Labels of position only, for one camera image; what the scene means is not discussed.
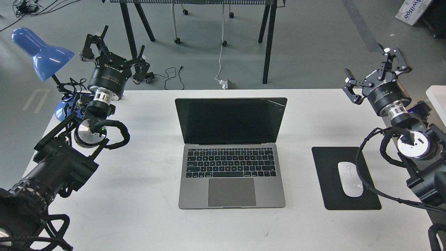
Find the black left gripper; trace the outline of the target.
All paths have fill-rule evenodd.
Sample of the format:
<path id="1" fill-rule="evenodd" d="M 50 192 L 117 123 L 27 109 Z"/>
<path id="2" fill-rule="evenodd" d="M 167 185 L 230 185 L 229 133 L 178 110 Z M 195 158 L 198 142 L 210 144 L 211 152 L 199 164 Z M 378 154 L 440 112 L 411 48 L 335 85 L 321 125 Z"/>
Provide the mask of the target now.
<path id="1" fill-rule="evenodd" d="M 122 58 L 112 59 L 112 53 L 105 45 L 104 38 L 108 27 L 108 25 L 105 25 L 100 35 L 88 34 L 79 55 L 83 62 L 94 61 L 95 59 L 95 69 L 87 86 L 90 92 L 94 93 L 98 89 L 103 88 L 110 91 L 113 97 L 122 97 L 129 78 L 137 85 L 146 82 L 150 78 L 148 74 L 150 64 L 145 60 L 143 55 L 145 45 L 142 45 L 137 58 L 125 62 L 125 67 L 121 68 L 120 65 L 124 64 Z M 91 49 L 93 44 L 96 45 L 100 55 L 105 57 L 94 57 Z"/>

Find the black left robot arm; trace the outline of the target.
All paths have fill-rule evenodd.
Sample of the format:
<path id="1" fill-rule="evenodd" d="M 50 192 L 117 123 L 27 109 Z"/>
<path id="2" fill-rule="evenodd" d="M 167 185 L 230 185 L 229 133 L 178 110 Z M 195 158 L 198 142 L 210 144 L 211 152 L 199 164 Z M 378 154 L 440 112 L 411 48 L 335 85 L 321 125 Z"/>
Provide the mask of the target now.
<path id="1" fill-rule="evenodd" d="M 67 198 L 78 191 L 98 168 L 95 158 L 102 149 L 118 149 L 130 141 L 127 127 L 110 120 L 128 79 L 137 84 L 149 78 L 149 63 L 143 57 L 144 47 L 133 59 L 125 59 L 109 51 L 105 45 L 105 26 L 100 35 L 88 34 L 80 53 L 82 61 L 93 61 L 95 68 L 86 86 L 79 92 L 72 81 L 66 89 L 55 73 L 74 53 L 51 46 L 28 28 L 17 28 L 12 41 L 26 52 L 41 81 L 53 78 L 65 96 L 64 116 L 60 123 L 34 147 L 33 161 L 37 164 L 12 188 L 1 189 L 1 250 L 32 250 L 34 242 L 46 242 L 44 251 L 61 247 L 73 248 L 63 239 L 70 219 L 65 214 L 49 214 L 49 206 L 57 195 Z"/>

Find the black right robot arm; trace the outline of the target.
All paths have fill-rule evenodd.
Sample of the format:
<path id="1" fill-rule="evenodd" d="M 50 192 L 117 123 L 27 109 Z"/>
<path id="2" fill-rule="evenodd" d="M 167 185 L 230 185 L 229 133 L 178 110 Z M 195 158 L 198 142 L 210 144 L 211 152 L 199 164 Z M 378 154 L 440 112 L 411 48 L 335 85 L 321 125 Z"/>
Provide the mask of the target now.
<path id="1" fill-rule="evenodd" d="M 360 105 L 367 99 L 377 116 L 389 116 L 391 126 L 375 128 L 366 138 L 355 156 L 359 165 L 359 155 L 366 143 L 375 135 L 383 135 L 379 152 L 389 164 L 403 167 L 409 174 L 407 187 L 419 201 L 395 198 L 375 188 L 356 170 L 361 187 L 378 196 L 397 201 L 411 207 L 445 214 L 440 208 L 445 203 L 445 132 L 435 124 L 428 123 L 431 108 L 424 101 L 407 109 L 411 98 L 399 83 L 401 74 L 411 72 L 412 68 L 398 48 L 384 48 L 377 44 L 383 56 L 378 69 L 363 81 L 355 79 L 349 69 L 343 90 L 354 104 Z"/>

